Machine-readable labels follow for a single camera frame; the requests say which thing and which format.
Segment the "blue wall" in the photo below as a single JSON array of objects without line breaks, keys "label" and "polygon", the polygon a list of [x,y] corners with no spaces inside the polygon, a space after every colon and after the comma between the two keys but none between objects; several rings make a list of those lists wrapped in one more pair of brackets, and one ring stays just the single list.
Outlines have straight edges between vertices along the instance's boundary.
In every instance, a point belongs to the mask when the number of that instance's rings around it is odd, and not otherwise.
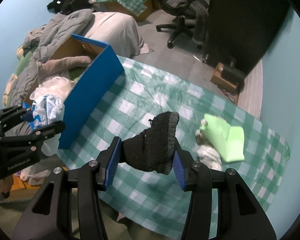
[{"label": "blue wall", "polygon": [[8,79],[18,64],[16,51],[26,34],[53,16],[47,5],[53,0],[3,0],[0,4],[0,108]]},{"label": "blue wall", "polygon": [[279,239],[300,213],[300,18],[293,9],[262,63],[260,120],[291,147],[281,186],[267,211]]}]

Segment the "chair wheel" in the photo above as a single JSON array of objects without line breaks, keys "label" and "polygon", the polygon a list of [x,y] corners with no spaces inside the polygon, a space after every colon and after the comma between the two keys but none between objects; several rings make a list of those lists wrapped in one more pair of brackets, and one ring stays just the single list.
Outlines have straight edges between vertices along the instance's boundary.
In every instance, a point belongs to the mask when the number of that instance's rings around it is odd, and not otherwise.
[{"label": "chair wheel", "polygon": [[168,47],[168,49],[172,49],[173,48],[173,43],[172,42],[167,42],[167,47]]}]

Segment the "metal screw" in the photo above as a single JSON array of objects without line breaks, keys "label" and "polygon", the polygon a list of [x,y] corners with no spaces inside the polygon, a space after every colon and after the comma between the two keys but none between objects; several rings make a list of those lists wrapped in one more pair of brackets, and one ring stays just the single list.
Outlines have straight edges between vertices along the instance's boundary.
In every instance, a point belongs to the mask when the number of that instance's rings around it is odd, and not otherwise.
[{"label": "metal screw", "polygon": [[192,163],[192,165],[193,165],[194,167],[198,168],[198,167],[201,166],[201,162],[199,162],[199,161],[194,161],[194,162]]},{"label": "metal screw", "polygon": [[237,172],[235,171],[235,169],[230,168],[230,169],[228,169],[228,173],[229,173],[230,175],[234,175],[234,174],[236,174]]},{"label": "metal screw", "polygon": [[97,166],[97,165],[98,165],[98,162],[96,160],[89,161],[89,166],[93,167],[93,166]]},{"label": "metal screw", "polygon": [[61,171],[62,171],[62,168],[56,167],[56,168],[54,168],[53,173],[54,174],[59,174]]}]

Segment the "cardboard box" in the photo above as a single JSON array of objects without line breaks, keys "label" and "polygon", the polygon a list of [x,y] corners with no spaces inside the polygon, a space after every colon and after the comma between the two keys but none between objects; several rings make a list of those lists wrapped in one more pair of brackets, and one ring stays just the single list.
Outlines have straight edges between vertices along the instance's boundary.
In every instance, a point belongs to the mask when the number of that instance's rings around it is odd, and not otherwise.
[{"label": "cardboard box", "polygon": [[152,7],[154,11],[161,10],[161,5],[158,0],[152,0]]},{"label": "cardboard box", "polygon": [[134,13],[123,7],[120,3],[118,2],[105,2],[104,3],[107,7],[109,12],[120,12],[124,14],[128,14],[132,16],[136,22],[144,22],[150,14],[153,13],[153,5],[152,5],[152,0],[146,0],[143,4],[147,7],[146,10],[140,14],[139,16],[136,16]]},{"label": "cardboard box", "polygon": [[[95,57],[95,59],[90,67],[84,71],[64,101],[63,121],[66,124],[66,129],[59,139],[59,149],[70,148],[103,95],[124,71],[118,57],[108,43],[74,34],[55,51],[50,59],[82,55]],[[25,100],[29,105],[32,105],[32,102],[28,97],[37,86],[38,83],[36,82],[28,93],[27,100]]]},{"label": "cardboard box", "polygon": [[238,94],[238,92],[239,92],[238,84],[232,84],[228,80],[223,79],[221,77],[222,69],[223,69],[223,64],[219,62],[213,73],[213,76],[212,76],[210,82],[220,86],[221,88],[224,88],[225,90],[229,91],[230,93]]}]

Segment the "black bag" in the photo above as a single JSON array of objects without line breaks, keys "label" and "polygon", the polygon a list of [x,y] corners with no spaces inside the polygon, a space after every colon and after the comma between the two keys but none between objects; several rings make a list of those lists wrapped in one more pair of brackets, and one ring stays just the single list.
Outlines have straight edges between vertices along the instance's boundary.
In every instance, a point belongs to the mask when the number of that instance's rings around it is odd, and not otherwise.
[{"label": "black bag", "polygon": [[69,15],[81,9],[91,8],[88,0],[53,0],[47,5],[48,10],[54,9],[54,13]]}]

